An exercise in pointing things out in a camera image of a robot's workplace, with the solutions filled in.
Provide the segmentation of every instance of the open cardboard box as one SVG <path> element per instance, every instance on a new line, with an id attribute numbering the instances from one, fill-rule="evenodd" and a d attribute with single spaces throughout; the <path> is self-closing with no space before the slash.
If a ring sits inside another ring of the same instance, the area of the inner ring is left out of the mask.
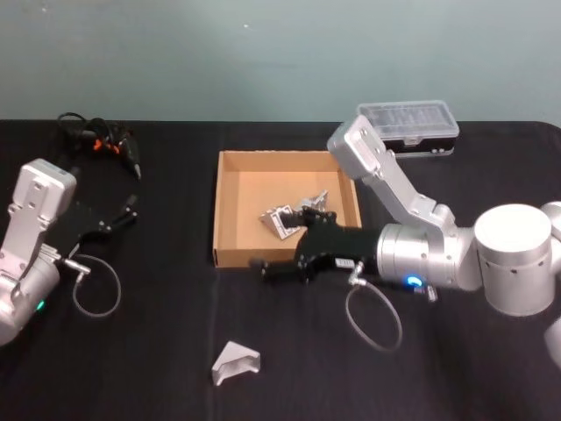
<path id="1" fill-rule="evenodd" d="M 281 240 L 259 220 L 274 206 L 293 208 L 329 192 L 337 222 L 361 226 L 354 182 L 326 151 L 222 151 L 218 160 L 213 253 L 219 268 L 244 268 L 251 258 L 290 260 L 305 232 Z"/>

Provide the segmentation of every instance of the black tablecloth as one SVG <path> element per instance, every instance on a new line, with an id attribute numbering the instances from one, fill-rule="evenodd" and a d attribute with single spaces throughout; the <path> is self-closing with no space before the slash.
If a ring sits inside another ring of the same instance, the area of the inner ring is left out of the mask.
<path id="1" fill-rule="evenodd" d="M 482 292 L 388 293 L 402 348 L 374 352 L 344 315 L 342 275 L 271 288 L 249 270 L 216 270 L 211 233 L 222 149 L 324 149 L 335 124 L 134 122 L 143 181 L 114 161 L 86 161 L 77 197 L 112 211 L 138 192 L 140 220 L 109 250 L 124 299 L 104 321 L 74 309 L 65 278 L 16 341 L 0 349 L 2 420 L 559 420 L 561 372 L 543 331 L 561 299 L 531 318 L 491 309 Z M 540 123 L 463 123 L 447 158 L 403 161 L 419 191 L 472 225 L 500 203 L 561 199 L 561 131 Z M 19 167 L 46 153 L 52 122 L 0 122 L 0 206 Z M 389 221 L 359 186 L 364 226 Z M 8 223 L 7 212 L 0 227 Z M 391 340 L 391 318 L 359 297 L 365 329 Z M 228 340 L 262 370 L 212 386 Z"/>

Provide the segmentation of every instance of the wall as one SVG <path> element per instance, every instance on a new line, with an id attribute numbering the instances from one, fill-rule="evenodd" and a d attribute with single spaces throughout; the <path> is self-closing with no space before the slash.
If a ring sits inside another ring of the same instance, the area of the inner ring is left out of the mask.
<path id="1" fill-rule="evenodd" d="M 342 120 L 444 99 L 561 125 L 554 0 L 4 0 L 0 118 Z"/>

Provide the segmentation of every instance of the blue led light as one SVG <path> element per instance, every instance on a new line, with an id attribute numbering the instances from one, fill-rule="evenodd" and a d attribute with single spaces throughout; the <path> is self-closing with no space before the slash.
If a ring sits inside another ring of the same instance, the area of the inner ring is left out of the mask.
<path id="1" fill-rule="evenodd" d="M 412 287 L 422 287 L 423 280 L 418 276 L 410 275 L 407 278 L 405 278 L 405 283 L 407 283 L 407 285 L 410 285 Z"/>

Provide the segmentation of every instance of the gray cable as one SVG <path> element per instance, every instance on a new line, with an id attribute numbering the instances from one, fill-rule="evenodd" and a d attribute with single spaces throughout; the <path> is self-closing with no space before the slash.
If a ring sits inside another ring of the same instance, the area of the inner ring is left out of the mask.
<path id="1" fill-rule="evenodd" d="M 109 269 L 109 271 L 113 274 L 113 277 L 115 278 L 115 284 L 117 285 L 117 300 L 115 301 L 115 304 L 113 305 L 113 307 L 111 307 L 109 310 L 104 311 L 102 313 L 93 313 L 91 311 L 88 311 L 86 309 L 84 309 L 82 307 L 82 305 L 78 302 L 78 287 L 80 286 L 80 282 L 77 282 L 74 285 L 74 289 L 72 290 L 72 300 L 74 301 L 74 305 L 76 306 L 76 308 L 78 309 L 78 311 L 90 318 L 106 318 L 109 315 L 113 314 L 113 312 L 115 312 L 115 310 L 117 309 L 117 307 L 119 306 L 119 304 L 121 304 L 121 280 L 119 279 L 119 276 L 117 275 L 117 272 L 115 272 L 115 269 L 109 264 L 107 263 L 105 260 L 99 259 L 98 257 L 95 256 L 90 256 L 89 254 L 75 254 L 75 257 L 77 258 L 82 258 L 82 259 L 90 259 L 93 261 L 96 261 L 98 263 L 101 263 L 102 265 L 104 265 L 106 268 Z"/>
<path id="2" fill-rule="evenodd" d="M 360 329 L 359 325 L 357 325 L 357 322 L 354 321 L 354 318 L 351 315 L 351 310 L 349 309 L 349 302 L 351 301 L 351 297 L 357 291 L 359 291 L 360 288 L 363 287 L 363 286 L 365 288 L 370 289 L 374 294 L 376 294 L 384 302 L 384 304 L 388 307 L 388 309 L 390 309 L 390 311 L 392 312 L 392 314 L 394 316 L 395 325 L 397 327 L 397 340 L 395 341 L 395 343 L 392 346 L 382 346 L 379 343 L 372 340 L 368 335 L 366 335 L 366 333 L 364 333 L 364 331 L 362 329 Z M 349 294 L 347 294 L 347 298 L 344 301 L 344 309 L 346 311 L 347 318 L 349 319 L 349 323 L 351 324 L 351 326 L 355 330 L 355 332 L 369 346 L 374 348 L 376 351 L 379 351 L 381 353 L 392 353 L 394 351 L 397 351 L 397 349 L 400 347 L 401 341 L 403 340 L 403 328 L 401 327 L 400 315 L 397 314 L 397 311 L 395 310 L 395 307 L 392 305 L 392 303 L 389 301 L 389 299 L 384 295 L 384 293 L 382 291 L 380 291 L 378 288 L 376 288 L 374 285 L 372 285 L 370 282 L 365 282 L 364 285 L 356 285 L 353 289 L 351 289 L 351 291 L 349 291 Z"/>

